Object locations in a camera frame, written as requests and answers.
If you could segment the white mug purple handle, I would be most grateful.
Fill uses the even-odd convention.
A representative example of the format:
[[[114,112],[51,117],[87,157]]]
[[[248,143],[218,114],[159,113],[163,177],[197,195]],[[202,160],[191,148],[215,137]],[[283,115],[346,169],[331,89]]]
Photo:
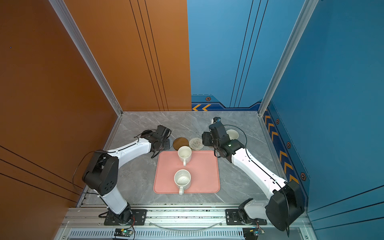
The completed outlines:
[[[239,133],[236,130],[229,129],[227,134],[230,137],[230,140],[237,140],[239,138]]]

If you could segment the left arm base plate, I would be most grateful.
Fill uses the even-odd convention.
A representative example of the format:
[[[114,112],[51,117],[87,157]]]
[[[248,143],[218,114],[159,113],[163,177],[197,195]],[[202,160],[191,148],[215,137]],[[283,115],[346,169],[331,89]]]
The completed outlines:
[[[143,226],[147,217],[147,210],[145,209],[133,209],[129,212],[125,212],[124,216],[116,215],[111,211],[108,211],[105,216],[105,226]]]

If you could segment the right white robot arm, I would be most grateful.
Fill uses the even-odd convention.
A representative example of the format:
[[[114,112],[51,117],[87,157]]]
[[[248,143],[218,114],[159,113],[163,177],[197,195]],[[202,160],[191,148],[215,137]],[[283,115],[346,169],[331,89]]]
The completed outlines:
[[[258,219],[269,220],[278,230],[288,232],[290,225],[305,211],[300,185],[275,175],[250,153],[246,144],[231,139],[219,117],[213,118],[202,140],[204,146],[214,148],[217,158],[225,158],[245,172],[268,199],[262,204],[250,198],[240,204],[240,221],[244,225],[254,225]]]

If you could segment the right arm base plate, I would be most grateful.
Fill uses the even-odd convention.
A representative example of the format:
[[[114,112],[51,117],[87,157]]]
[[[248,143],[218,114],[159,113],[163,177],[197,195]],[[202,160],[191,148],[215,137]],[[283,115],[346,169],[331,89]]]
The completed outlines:
[[[226,223],[229,226],[234,225],[259,225],[266,226],[267,221],[264,219],[250,219],[246,217],[246,219],[242,219],[238,209],[226,209]]]

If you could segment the cream white mug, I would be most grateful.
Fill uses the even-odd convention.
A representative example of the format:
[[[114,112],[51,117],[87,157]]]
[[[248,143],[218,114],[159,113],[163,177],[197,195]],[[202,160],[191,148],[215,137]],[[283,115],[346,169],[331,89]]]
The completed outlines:
[[[192,149],[188,146],[182,146],[178,149],[178,156],[185,167],[192,159]]]

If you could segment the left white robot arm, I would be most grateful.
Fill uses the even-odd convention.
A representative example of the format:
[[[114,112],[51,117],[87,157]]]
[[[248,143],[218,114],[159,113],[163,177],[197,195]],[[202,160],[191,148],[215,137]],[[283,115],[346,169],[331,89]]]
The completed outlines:
[[[119,169],[135,158],[152,153],[152,158],[170,148],[172,131],[159,125],[156,130],[145,130],[137,140],[120,148],[95,151],[83,174],[83,182],[95,191],[106,204],[108,216],[120,225],[131,225],[134,214],[130,204],[123,198],[118,187]]]

